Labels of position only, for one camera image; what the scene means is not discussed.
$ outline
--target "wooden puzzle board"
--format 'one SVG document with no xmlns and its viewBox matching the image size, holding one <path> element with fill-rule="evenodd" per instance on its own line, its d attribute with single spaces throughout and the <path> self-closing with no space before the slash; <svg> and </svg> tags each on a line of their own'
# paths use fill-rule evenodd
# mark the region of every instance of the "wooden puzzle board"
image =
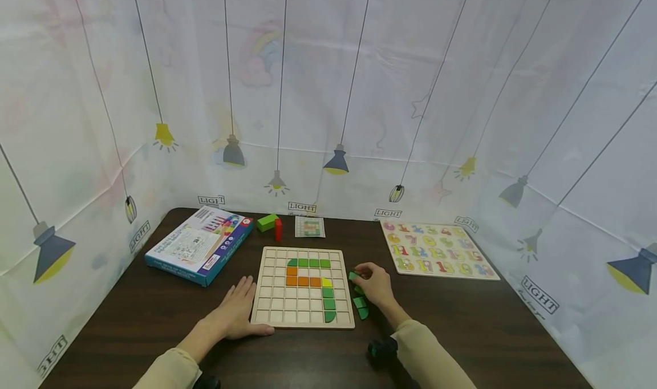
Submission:
<svg viewBox="0 0 657 389">
<path fill-rule="evenodd" d="M 355 328 L 342 251 L 264 247 L 251 322 L 276 328 Z"/>
<path fill-rule="evenodd" d="M 381 228 L 402 275 L 500 280 L 460 226 L 381 221 Z"/>
</svg>

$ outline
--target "beige sleeve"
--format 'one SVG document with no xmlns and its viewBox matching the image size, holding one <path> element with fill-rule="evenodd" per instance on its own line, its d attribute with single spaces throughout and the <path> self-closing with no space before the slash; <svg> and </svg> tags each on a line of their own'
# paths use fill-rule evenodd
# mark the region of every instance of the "beige sleeve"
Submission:
<svg viewBox="0 0 657 389">
<path fill-rule="evenodd" d="M 189 389 L 200 375 L 194 359 L 174 347 L 155 359 L 133 389 Z"/>
<path fill-rule="evenodd" d="M 407 320 L 392 337 L 398 345 L 397 358 L 422 389 L 475 389 L 463 369 L 423 324 Z"/>
</svg>

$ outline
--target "green cube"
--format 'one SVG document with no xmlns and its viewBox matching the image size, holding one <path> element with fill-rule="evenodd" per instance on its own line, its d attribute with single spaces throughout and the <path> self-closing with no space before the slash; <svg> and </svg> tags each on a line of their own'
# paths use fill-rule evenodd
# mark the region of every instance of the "green cube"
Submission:
<svg viewBox="0 0 657 389">
<path fill-rule="evenodd" d="M 333 299 L 324 299 L 324 311 L 334 311 L 335 301 Z"/>
<path fill-rule="evenodd" d="M 255 221 L 255 225 L 258 227 L 260 232 L 265 232 L 266 230 L 273 229 L 274 223 L 278 219 L 274 213 L 261 217 L 258 221 Z"/>
</svg>

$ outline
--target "grid board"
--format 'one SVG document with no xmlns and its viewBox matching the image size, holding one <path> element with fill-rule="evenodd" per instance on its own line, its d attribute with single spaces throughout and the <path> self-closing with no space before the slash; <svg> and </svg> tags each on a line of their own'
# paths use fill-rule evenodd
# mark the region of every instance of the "grid board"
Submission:
<svg viewBox="0 0 657 389">
<path fill-rule="evenodd" d="M 402 275 L 500 280 L 460 226 L 381 221 L 381 229 Z"/>
<path fill-rule="evenodd" d="M 251 322 L 277 328 L 354 329 L 342 251 L 264 247 Z"/>
</svg>

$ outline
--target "brown table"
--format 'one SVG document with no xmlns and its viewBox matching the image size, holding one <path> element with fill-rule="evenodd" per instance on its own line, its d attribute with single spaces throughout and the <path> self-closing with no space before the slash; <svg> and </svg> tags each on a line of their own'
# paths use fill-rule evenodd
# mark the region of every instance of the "brown table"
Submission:
<svg viewBox="0 0 657 389">
<path fill-rule="evenodd" d="M 273 231 L 254 229 L 208 288 L 146 267 L 143 254 L 194 211 L 168 213 L 42 389 L 131 388 L 230 285 L 258 275 L 262 248 L 275 245 Z M 327 238 L 295 238 L 294 217 L 281 219 L 282 245 L 340 249 L 348 268 L 367 261 L 384 267 L 399 303 L 436 334 L 478 389 L 590 388 L 506 281 L 400 276 L 378 222 L 325 220 Z M 201 368 L 224 389 L 411 388 L 400 366 L 376 369 L 366 357 L 368 342 L 391 332 L 371 306 L 354 330 L 278 329 L 272 337 L 220 342 Z"/>
</svg>

